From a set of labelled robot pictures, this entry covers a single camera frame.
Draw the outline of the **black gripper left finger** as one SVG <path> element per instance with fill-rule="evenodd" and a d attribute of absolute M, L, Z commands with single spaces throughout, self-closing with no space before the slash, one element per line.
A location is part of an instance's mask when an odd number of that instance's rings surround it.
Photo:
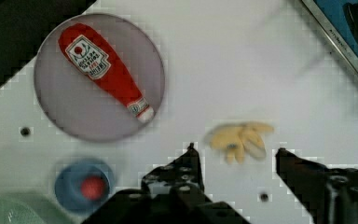
<path fill-rule="evenodd" d="M 81 224 L 251 224 L 229 204 L 204 193 L 200 154 L 193 144 L 145 175 L 138 189 L 115 193 Z"/>

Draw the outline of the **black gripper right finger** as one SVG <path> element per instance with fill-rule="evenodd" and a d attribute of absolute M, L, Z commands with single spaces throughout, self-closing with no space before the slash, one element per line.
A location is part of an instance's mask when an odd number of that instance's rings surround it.
<path fill-rule="evenodd" d="M 314 224 L 358 224 L 358 169 L 328 168 L 282 147 L 275 160 L 277 175 Z"/>

